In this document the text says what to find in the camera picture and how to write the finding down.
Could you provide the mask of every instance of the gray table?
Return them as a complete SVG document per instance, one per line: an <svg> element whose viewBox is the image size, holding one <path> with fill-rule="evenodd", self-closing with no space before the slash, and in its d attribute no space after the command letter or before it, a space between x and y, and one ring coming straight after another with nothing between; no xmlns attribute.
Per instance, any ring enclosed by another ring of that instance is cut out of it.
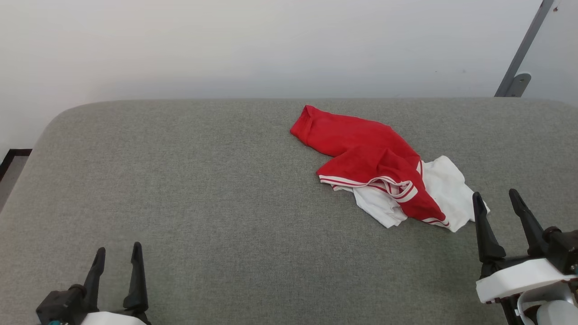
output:
<svg viewBox="0 0 578 325"><path fill-rule="evenodd" d="M99 306L118 309L140 241L155 325L504 324L477 300L474 225L385 229L320 184L329 157L289 133L304 104L390 124L425 161L450 157L509 254L526 248L511 187L544 226L578 228L578 110L559 102L103 102L47 127L0 214L0 319L37 322L100 246Z"/></svg>

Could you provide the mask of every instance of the red and white garment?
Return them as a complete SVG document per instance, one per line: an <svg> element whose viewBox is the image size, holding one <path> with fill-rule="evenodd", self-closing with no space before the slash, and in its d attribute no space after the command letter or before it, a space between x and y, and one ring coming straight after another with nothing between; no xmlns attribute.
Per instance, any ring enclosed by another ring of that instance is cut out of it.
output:
<svg viewBox="0 0 578 325"><path fill-rule="evenodd" d="M306 105L291 128L305 145L334 157L317 174L386 227L412 217L456 232L474 220L473 191L445 156L424 163L390 126Z"/></svg>

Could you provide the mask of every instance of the black baseboard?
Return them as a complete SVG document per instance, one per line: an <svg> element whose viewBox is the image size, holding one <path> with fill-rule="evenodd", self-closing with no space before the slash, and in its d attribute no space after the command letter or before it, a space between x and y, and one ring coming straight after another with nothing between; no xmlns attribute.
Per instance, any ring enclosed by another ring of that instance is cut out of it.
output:
<svg viewBox="0 0 578 325"><path fill-rule="evenodd" d="M16 157L16 156L26 156L27 157L27 156L30 156L31 152L32 152L32 149L10 149L10 150L8 150L6 157L4 157L2 164L0 164L0 180L2 180L2 178L4 178L4 174L8 170L8 167L10 167L10 164L12 163L12 160L14 160L14 157Z"/></svg>

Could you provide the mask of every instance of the metal strip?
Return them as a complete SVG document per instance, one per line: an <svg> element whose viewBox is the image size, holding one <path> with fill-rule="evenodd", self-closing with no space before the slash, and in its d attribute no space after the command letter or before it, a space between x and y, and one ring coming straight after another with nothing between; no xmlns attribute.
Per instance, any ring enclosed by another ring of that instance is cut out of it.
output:
<svg viewBox="0 0 578 325"><path fill-rule="evenodd" d="M518 52L516 52L516 55L512 59L512 63L510 63L510 67L507 69L506 75L502 79L502 83L498 87L494 97L506 96L508 89L514 81L514 77L518 72L520 65L522 64L522 61L524 60L524 57L526 56L526 53L528 52L528 49L534 40L534 37L536 37L536 34L538 33L538 30L540 29L542 22L544 22L544 19L550 11L553 3L554 0L543 0L542 4L540 4L540 8L538 8L538 12L536 12L534 20L532 20L526 35L524 35L524 39L522 40L522 43L520 43L520 47L518 47Z"/></svg>

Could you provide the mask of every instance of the gray floor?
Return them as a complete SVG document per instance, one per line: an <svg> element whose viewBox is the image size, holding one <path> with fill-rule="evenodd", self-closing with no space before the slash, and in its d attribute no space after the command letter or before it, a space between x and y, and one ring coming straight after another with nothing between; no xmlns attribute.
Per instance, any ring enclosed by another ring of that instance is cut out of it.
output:
<svg viewBox="0 0 578 325"><path fill-rule="evenodd" d="M20 172L22 172L27 160L27 156L14 157L14 160L10 163L10 167L8 167L6 174L4 174L4 177L0 181L0 212L4 207L4 203L8 200L8 196L10 196L10 192L12 192L12 188L14 187L14 184L16 184L18 176L20 176Z"/></svg>

